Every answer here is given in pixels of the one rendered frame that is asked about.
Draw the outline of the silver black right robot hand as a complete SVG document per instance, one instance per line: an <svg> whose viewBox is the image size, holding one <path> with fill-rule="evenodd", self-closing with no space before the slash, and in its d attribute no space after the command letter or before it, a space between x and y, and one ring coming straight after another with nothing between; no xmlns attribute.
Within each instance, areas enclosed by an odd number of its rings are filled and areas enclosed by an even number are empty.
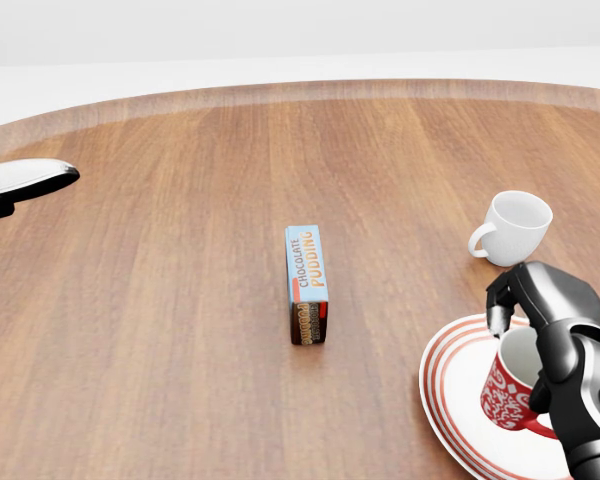
<svg viewBox="0 0 600 480"><path fill-rule="evenodd" d="M521 262L486 289L486 322L502 337L516 306L536 332L541 361L530 408L548 414L574 480L600 480L600 297L540 261Z"/></svg>

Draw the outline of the red patterned mug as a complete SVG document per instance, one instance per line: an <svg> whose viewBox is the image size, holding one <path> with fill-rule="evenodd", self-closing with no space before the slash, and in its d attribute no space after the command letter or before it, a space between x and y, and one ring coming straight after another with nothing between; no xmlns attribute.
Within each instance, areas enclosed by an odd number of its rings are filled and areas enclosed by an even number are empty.
<svg viewBox="0 0 600 480"><path fill-rule="evenodd" d="M542 368L536 338L530 327L509 330L500 338L481 391L480 406L485 416L502 429L529 430L556 440L554 431L541 424L539 414L530 408L530 396Z"/></svg>

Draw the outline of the white plate with red rings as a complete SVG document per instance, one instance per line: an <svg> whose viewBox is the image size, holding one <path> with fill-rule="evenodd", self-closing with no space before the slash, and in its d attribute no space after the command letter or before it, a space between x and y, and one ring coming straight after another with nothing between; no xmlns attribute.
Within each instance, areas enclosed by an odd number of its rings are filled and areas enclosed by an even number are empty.
<svg viewBox="0 0 600 480"><path fill-rule="evenodd" d="M511 328L520 327L527 320L513 318ZM419 391L434 433L476 480L573 480L558 439L502 429L483 413L480 395L498 341L483 314L457 319L429 341Z"/></svg>

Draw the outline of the white mug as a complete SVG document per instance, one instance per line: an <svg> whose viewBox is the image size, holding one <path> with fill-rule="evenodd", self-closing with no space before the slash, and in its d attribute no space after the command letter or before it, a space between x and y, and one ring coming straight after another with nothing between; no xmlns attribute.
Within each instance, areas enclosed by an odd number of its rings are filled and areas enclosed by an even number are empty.
<svg viewBox="0 0 600 480"><path fill-rule="evenodd" d="M468 252L496 266L513 266L535 251L552 220L550 206L536 195L518 190L499 192L484 223L471 234Z"/></svg>

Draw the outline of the chocolate pudding box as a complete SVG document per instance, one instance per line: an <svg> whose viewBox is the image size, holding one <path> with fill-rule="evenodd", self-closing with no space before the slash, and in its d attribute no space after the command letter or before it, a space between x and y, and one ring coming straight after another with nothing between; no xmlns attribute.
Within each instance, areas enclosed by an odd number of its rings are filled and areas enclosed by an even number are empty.
<svg viewBox="0 0 600 480"><path fill-rule="evenodd" d="M324 343L329 293L319 227L288 226L285 248L291 343Z"/></svg>

